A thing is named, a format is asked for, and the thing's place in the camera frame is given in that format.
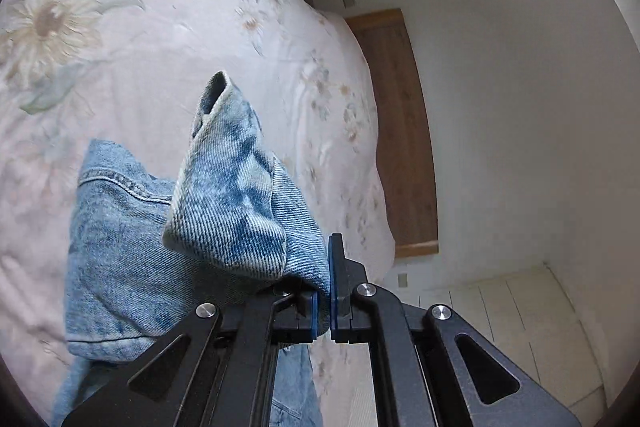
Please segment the blue denim jacket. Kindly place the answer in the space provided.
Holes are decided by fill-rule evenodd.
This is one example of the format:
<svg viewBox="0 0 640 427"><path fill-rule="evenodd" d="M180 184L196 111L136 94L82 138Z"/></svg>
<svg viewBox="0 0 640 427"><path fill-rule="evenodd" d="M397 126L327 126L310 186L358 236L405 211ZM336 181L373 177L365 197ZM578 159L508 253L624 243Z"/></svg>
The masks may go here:
<svg viewBox="0 0 640 427"><path fill-rule="evenodd" d="M312 286L326 313L326 241L224 72L198 102L177 179L152 176L117 143L92 141L67 256L65 338L74 361L53 424L200 303L239 305L279 281Z"/></svg>

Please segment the white wardrobe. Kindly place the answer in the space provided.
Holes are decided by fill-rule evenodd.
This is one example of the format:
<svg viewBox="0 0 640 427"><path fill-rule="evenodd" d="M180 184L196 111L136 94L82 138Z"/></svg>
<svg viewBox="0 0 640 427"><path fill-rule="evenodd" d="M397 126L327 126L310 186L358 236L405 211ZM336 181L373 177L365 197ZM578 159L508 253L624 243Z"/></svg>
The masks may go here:
<svg viewBox="0 0 640 427"><path fill-rule="evenodd" d="M419 291L416 303L445 303L584 426L606 411L601 372L582 322L545 265L490 280Z"/></svg>

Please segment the wooden headboard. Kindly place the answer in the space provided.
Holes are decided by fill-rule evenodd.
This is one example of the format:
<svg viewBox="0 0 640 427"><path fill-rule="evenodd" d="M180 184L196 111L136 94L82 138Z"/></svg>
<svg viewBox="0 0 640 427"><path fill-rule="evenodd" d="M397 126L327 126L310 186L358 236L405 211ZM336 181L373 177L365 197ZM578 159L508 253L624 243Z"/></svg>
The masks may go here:
<svg viewBox="0 0 640 427"><path fill-rule="evenodd" d="M349 17L378 106L376 163L398 259L437 254L432 141L423 90L400 9Z"/></svg>

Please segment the floral white bed cover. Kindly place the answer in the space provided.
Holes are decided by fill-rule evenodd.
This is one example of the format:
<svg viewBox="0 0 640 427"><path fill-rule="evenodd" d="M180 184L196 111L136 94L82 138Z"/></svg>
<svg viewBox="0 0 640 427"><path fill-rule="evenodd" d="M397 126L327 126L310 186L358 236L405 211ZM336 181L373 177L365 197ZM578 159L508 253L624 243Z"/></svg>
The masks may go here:
<svg viewBox="0 0 640 427"><path fill-rule="evenodd" d="M1 354L41 417L72 361L63 286L90 141L175 178L218 70L255 107L322 231L341 233L373 280L390 271L372 81L341 17L304 0L2 0Z"/></svg>

